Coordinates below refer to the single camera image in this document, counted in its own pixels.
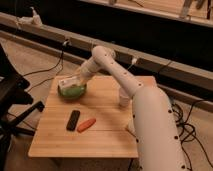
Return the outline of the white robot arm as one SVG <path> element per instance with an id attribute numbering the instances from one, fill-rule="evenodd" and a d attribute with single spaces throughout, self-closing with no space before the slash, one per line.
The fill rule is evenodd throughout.
<path id="1" fill-rule="evenodd" d="M 96 46 L 77 70 L 82 84 L 105 69 L 132 99 L 133 123 L 141 171 L 186 171 L 170 100 L 157 86 L 145 85 L 115 60 L 112 49 Z"/>

